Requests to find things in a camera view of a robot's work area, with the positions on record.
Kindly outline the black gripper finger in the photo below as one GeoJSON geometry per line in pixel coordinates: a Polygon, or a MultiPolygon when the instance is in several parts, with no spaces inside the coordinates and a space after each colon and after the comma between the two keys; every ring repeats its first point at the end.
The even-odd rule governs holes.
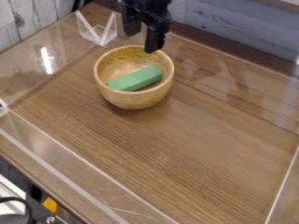
{"type": "Polygon", "coordinates": [[[147,35],[144,42],[144,51],[154,53],[164,47],[164,41],[168,33],[167,24],[154,24],[147,27],[147,35]]]}
{"type": "Polygon", "coordinates": [[[142,31],[140,13],[135,10],[122,12],[123,27],[127,36],[134,36],[142,31]]]}

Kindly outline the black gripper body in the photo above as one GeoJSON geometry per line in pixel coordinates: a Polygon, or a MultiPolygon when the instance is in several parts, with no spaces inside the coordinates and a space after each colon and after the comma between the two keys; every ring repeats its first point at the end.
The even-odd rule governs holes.
{"type": "Polygon", "coordinates": [[[171,25],[172,16],[168,6],[172,0],[122,0],[122,12],[138,11],[142,23],[147,25],[171,25]]]}

